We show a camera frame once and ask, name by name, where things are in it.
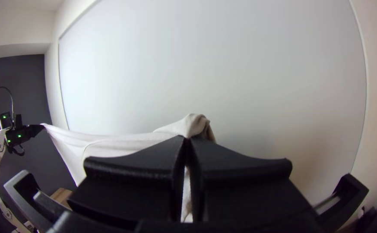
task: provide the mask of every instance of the gray wall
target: gray wall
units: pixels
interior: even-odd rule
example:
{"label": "gray wall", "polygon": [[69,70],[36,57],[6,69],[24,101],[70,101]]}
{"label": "gray wall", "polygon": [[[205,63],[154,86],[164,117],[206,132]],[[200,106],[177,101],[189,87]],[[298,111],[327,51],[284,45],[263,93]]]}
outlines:
{"label": "gray wall", "polygon": [[[44,55],[0,58],[0,86],[11,90],[14,111],[22,115],[24,124],[51,124],[44,83]],[[0,90],[0,113],[10,110],[10,97],[5,90]],[[3,185],[23,169],[34,175],[42,191],[48,195],[59,187],[70,190],[76,188],[45,131],[24,143],[23,147],[26,151],[23,157],[6,152],[0,166],[0,195],[13,211],[16,207]]]}

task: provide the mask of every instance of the ceiling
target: ceiling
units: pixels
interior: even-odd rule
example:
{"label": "ceiling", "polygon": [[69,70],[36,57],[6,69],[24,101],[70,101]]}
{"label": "ceiling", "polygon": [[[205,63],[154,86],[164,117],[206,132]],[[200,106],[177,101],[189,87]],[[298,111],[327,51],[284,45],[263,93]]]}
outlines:
{"label": "ceiling", "polygon": [[63,0],[0,0],[0,9],[57,10]]}

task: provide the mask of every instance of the white cloth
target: white cloth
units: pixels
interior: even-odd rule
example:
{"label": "white cloth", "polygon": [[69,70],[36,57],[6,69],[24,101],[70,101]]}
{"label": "white cloth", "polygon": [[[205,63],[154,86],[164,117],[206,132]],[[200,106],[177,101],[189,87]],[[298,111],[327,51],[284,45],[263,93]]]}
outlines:
{"label": "white cloth", "polygon": [[[69,169],[73,180],[78,186],[86,177],[83,169],[84,160],[89,157],[119,157],[129,155],[170,139],[176,135],[186,138],[201,136],[215,142],[210,121],[202,114],[188,114],[185,118],[170,125],[154,130],[152,133],[131,135],[90,135],[71,132],[58,127],[42,124],[64,163]],[[184,174],[183,204],[181,221],[192,221],[190,177],[186,169]]]}

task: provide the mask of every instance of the black 3d-printed part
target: black 3d-printed part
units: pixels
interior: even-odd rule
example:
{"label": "black 3d-printed part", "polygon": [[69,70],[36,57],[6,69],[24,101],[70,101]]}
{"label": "black 3d-printed part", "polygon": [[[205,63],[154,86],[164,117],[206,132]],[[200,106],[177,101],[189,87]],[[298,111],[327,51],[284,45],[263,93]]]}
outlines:
{"label": "black 3d-printed part", "polygon": [[[179,223],[184,166],[190,169],[194,223]],[[318,215],[289,180],[291,162],[247,157],[201,138],[177,136],[115,158],[85,160],[87,177],[68,210],[43,194],[27,171],[6,190],[48,233],[332,233],[368,189],[347,174],[340,201]]]}

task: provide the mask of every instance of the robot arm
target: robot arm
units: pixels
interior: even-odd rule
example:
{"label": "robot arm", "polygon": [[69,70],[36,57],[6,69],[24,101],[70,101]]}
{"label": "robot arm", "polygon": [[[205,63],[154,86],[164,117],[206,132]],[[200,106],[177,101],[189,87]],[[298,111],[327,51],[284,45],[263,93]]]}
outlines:
{"label": "robot arm", "polygon": [[[0,162],[8,149],[9,153],[15,153],[19,156],[24,155],[24,149],[22,152],[18,152],[14,149],[15,146],[28,141],[30,138],[35,137],[44,127],[41,125],[29,125],[24,126],[21,122],[21,115],[17,115],[15,121],[11,119],[10,113],[3,113],[0,115]],[[4,217],[15,227],[16,231],[20,233],[30,233],[24,224],[22,224],[12,213],[12,211],[5,206],[3,200],[0,197],[0,209]]]}

